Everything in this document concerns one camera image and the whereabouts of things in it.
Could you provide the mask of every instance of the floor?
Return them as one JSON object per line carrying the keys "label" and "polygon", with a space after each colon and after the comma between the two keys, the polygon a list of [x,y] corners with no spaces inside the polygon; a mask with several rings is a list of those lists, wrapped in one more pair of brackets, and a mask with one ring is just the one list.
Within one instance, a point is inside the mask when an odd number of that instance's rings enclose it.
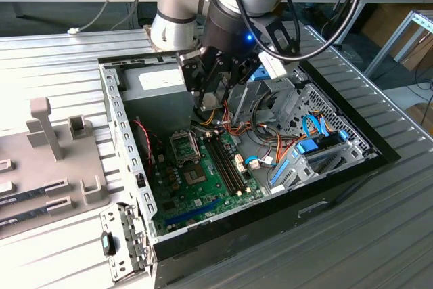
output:
{"label": "floor", "polygon": [[[21,35],[44,35],[65,33],[71,27],[82,26],[88,23],[99,11],[100,3],[21,3],[24,18],[16,18],[11,3],[0,3],[0,37],[12,37]],[[309,24],[308,15],[305,15],[305,8],[309,4],[296,4],[298,16],[304,24]],[[324,12],[329,11],[330,5],[322,5]],[[125,3],[111,3],[102,14],[101,18],[86,31],[101,31],[110,29],[115,23],[124,18],[129,10]],[[121,24],[118,29],[139,28],[139,24],[151,24],[156,12],[154,3],[141,3],[139,6],[139,19],[137,15],[129,22]],[[380,48],[362,34],[349,34],[343,44],[345,49],[354,51],[357,55],[351,56],[351,60],[361,71],[366,69]],[[420,70],[423,79],[433,77],[433,69],[429,71]],[[397,64],[388,56],[375,74],[385,73],[376,80],[376,84],[383,90],[394,89],[414,84],[413,72],[408,71],[404,66]]]}

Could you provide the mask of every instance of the aluminum table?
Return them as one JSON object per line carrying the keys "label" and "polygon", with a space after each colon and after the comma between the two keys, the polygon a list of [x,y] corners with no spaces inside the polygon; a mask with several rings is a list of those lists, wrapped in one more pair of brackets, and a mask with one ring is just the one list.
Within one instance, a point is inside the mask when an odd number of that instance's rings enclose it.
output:
{"label": "aluminum table", "polygon": [[[302,52],[320,42],[312,28],[303,28]],[[112,202],[122,201],[127,193],[107,126],[97,58],[149,51],[139,30],[0,39],[0,99],[12,117],[0,120],[0,135],[24,130],[32,97],[49,97],[53,123],[84,114],[96,127]],[[432,138],[337,51],[311,63],[402,159],[344,204],[170,288],[430,287]],[[1,240],[5,288],[113,286],[99,238],[102,209]],[[138,275],[118,287],[151,285],[146,275]]]}

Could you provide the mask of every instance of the blue pcie slot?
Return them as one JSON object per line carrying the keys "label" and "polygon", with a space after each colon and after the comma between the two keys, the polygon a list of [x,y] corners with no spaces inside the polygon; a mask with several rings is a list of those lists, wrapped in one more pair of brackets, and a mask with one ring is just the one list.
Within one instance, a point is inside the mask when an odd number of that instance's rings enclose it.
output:
{"label": "blue pcie slot", "polygon": [[202,208],[197,208],[197,209],[188,211],[187,213],[177,215],[176,217],[168,218],[165,220],[165,223],[166,223],[166,225],[171,225],[173,223],[180,223],[182,221],[189,220],[196,215],[201,215],[202,213],[207,213],[208,211],[212,210],[219,202],[221,202],[221,199],[216,199],[215,201],[211,202],[207,206],[203,206]]}

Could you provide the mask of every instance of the gray cable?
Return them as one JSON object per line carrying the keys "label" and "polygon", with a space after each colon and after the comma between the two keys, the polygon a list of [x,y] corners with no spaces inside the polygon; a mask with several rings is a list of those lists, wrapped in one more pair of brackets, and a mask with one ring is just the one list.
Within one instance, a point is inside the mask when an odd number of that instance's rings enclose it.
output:
{"label": "gray cable", "polygon": [[137,9],[138,4],[139,4],[139,0],[134,0],[134,5],[131,8],[131,11],[129,12],[129,14],[125,18],[123,18],[119,23],[117,23],[116,25],[114,25],[111,28],[111,30],[114,30],[117,26],[121,25],[124,21],[128,20],[135,13],[135,10]]}
{"label": "gray cable", "polygon": [[85,30],[86,28],[90,27],[91,25],[93,25],[94,22],[96,22],[99,17],[101,17],[102,13],[104,12],[104,10],[107,8],[108,3],[110,2],[110,0],[106,0],[106,2],[104,3],[104,5],[102,6],[101,10],[99,11],[99,13],[97,13],[97,15],[94,17],[94,19],[92,19],[89,23],[87,23],[86,25],[80,27],[80,28],[70,28],[68,30],[68,34],[70,35],[75,35],[83,30]]}

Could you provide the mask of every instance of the green circuit board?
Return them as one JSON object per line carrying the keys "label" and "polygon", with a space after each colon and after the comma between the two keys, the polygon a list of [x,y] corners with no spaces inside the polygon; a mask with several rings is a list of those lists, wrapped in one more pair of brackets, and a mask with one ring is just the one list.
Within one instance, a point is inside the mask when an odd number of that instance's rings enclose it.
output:
{"label": "green circuit board", "polygon": [[[237,148],[230,135],[219,135],[217,139],[235,166]],[[153,220],[160,236],[263,197],[259,184],[249,172],[237,173],[244,191],[230,192],[205,142],[197,139],[201,156],[198,164],[191,162],[179,168],[171,147],[165,148],[163,161],[160,161],[161,154],[156,159],[150,183],[158,207]]]}

